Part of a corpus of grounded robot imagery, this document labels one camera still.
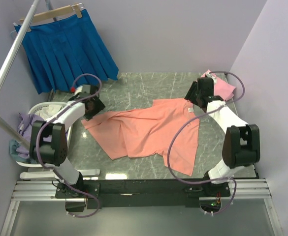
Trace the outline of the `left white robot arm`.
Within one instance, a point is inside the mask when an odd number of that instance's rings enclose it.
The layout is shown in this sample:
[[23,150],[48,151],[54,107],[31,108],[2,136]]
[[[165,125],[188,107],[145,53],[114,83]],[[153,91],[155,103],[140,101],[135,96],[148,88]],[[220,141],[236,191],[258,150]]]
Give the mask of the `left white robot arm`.
[[90,120],[105,105],[99,98],[99,87],[82,85],[65,106],[49,119],[35,121],[32,125],[29,155],[43,168],[52,170],[67,192],[75,198],[83,195],[85,186],[82,174],[67,157],[67,132],[80,118]]

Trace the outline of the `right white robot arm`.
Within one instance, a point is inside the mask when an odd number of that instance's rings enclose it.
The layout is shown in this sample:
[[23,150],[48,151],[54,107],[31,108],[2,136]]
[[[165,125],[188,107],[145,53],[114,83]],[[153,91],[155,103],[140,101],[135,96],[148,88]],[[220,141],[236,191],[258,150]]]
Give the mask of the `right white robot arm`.
[[214,196],[220,183],[260,161],[259,127],[239,118],[221,96],[214,95],[214,80],[210,77],[194,81],[185,99],[213,118],[225,133],[222,159],[208,171],[209,180],[202,184],[204,194]]

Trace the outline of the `salmon orange t shirt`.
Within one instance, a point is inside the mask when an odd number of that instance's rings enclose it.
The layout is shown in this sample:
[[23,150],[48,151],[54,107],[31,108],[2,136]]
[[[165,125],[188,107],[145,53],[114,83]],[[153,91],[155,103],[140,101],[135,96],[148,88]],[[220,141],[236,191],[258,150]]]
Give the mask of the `salmon orange t shirt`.
[[161,155],[165,166],[191,176],[200,121],[183,98],[156,99],[150,108],[110,111],[82,120],[112,159]]

